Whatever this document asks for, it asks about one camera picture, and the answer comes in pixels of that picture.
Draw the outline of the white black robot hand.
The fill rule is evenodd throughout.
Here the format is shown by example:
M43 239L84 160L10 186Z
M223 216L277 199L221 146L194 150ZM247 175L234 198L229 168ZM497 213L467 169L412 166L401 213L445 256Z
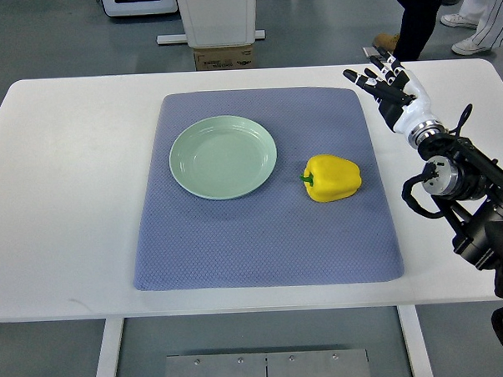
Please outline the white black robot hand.
M345 69L344 76L375 99L379 113L393 133L405 136L412 148L418 148L432 134L446 131L432 113L428 93L397 57L380 50L380 56L371 56L370 62L378 73L368 68L363 73Z

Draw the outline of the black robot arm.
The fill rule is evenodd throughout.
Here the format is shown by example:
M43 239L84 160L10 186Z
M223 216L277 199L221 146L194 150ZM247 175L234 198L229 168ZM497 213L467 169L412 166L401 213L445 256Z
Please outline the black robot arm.
M478 270L494 270L494 293L503 299L503 170L461 136L471 111L450 131L433 118L414 122L407 138L425 166L404 182L402 199L427 219L445 219L455 253Z

